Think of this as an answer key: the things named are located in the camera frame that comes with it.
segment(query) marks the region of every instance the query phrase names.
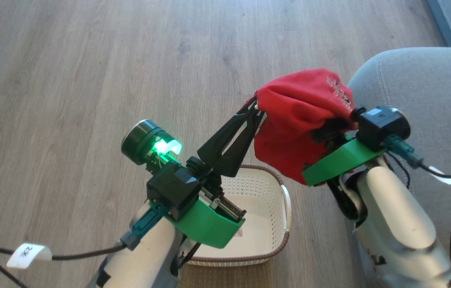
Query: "wooden floor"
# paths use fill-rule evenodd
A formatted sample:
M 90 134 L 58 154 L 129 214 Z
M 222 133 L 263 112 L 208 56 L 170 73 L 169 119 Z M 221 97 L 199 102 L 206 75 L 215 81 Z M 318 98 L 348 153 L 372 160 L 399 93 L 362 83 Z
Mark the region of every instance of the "wooden floor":
M 427 9 L 421 0 L 0 0 L 0 246 L 107 248 L 145 199 L 148 174 L 120 152 L 135 122 L 172 133 L 184 160 L 275 77 L 327 67 L 347 83 L 379 52 L 443 45 Z M 257 161 L 250 152 L 245 162 Z M 286 182 L 293 226 L 282 253 L 246 268 L 188 266 L 180 286 L 366 286 L 332 194 Z M 14 273 L 31 287 L 81 287 L 101 260 Z M 14 286 L 0 274 L 1 287 Z

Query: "perforated basket wall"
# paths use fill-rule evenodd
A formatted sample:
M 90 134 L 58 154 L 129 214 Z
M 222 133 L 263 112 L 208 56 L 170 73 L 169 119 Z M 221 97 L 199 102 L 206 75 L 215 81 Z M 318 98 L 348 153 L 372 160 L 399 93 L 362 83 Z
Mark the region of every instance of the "perforated basket wall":
M 263 166 L 244 165 L 222 179 L 225 197 L 247 211 L 245 224 L 223 249 L 202 245 L 190 264 L 245 266 L 278 254 L 289 238 L 291 201 L 282 179 Z

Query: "label inside basket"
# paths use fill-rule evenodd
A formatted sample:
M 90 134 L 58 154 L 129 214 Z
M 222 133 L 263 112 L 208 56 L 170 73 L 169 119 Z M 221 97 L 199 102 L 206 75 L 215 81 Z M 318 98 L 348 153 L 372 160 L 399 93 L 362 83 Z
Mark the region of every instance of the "label inside basket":
M 243 226 L 241 226 L 238 231 L 236 231 L 236 234 L 234 234 L 234 237 L 243 237 Z

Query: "green light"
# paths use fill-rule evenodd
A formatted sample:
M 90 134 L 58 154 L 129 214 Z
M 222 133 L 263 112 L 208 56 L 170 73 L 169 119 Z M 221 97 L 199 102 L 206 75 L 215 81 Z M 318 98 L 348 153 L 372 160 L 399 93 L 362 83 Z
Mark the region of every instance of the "green light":
M 158 154 L 167 154 L 172 151 L 176 155 L 179 155 L 182 147 L 183 146 L 181 145 L 181 143 L 179 143 L 176 139 L 173 139 L 168 143 L 165 142 L 165 140 L 161 139 L 158 140 L 158 142 L 154 143 L 154 149 Z

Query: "white cable label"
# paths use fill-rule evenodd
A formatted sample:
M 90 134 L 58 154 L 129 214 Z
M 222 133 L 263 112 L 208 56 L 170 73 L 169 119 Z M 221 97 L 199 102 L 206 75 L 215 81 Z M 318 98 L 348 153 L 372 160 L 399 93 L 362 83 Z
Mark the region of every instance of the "white cable label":
M 430 168 L 430 170 L 432 170 L 432 171 L 435 171 L 435 172 L 437 172 L 437 173 L 443 174 L 443 172 L 442 172 L 441 170 L 438 170 L 438 169 L 435 168 L 434 166 L 430 166 L 429 168 Z M 436 178 L 437 180 L 439 180 L 440 182 L 446 183 L 446 184 L 448 184 L 448 185 L 451 185 L 451 179 L 450 179 L 450 178 L 442 178 L 442 177 L 439 177 L 439 176 L 437 176 L 437 175 L 433 175 L 432 173 L 429 173 L 429 174 L 432 175 L 433 177 L 435 177 L 435 178 Z
M 26 269 L 33 259 L 49 260 L 53 254 L 51 250 L 43 245 L 25 243 L 19 246 L 6 263 L 7 267 Z

